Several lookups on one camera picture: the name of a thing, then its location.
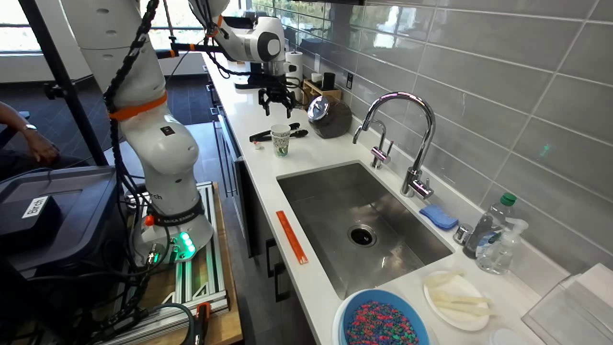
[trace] water bottle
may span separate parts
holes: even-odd
[[[499,203],[491,205],[489,211],[482,216],[476,226],[476,232],[466,239],[464,253],[466,257],[476,259],[478,245],[508,226],[508,216],[516,205],[516,195],[507,191],[501,195]]]
[[[507,218],[507,226],[491,237],[484,237],[478,245],[478,266],[482,270],[503,274],[512,266],[514,251],[520,243],[520,234],[530,228],[524,218]]]

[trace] orange handle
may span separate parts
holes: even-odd
[[[284,213],[284,211],[277,211],[277,218],[280,218],[280,222],[282,222],[282,226],[284,226],[286,237],[288,237],[288,241],[290,241],[290,245],[292,245],[292,251],[294,251],[296,259],[298,259],[302,264],[309,262],[309,260],[307,260],[307,255],[305,255],[305,251],[303,251],[303,245],[302,245],[302,241],[296,237],[294,228],[292,228],[286,213]]]

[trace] blue sponge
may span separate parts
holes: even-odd
[[[449,232],[449,230],[459,226],[459,218],[455,218],[449,213],[445,213],[443,207],[428,205],[420,213],[426,214],[438,228],[441,228],[445,232]]]

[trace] stainless steel sink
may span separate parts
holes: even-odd
[[[451,255],[361,163],[279,182],[340,297]]]

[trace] sink drain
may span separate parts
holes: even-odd
[[[349,236],[359,245],[374,245],[376,243],[376,236],[365,228],[355,228],[355,230],[351,230]]]

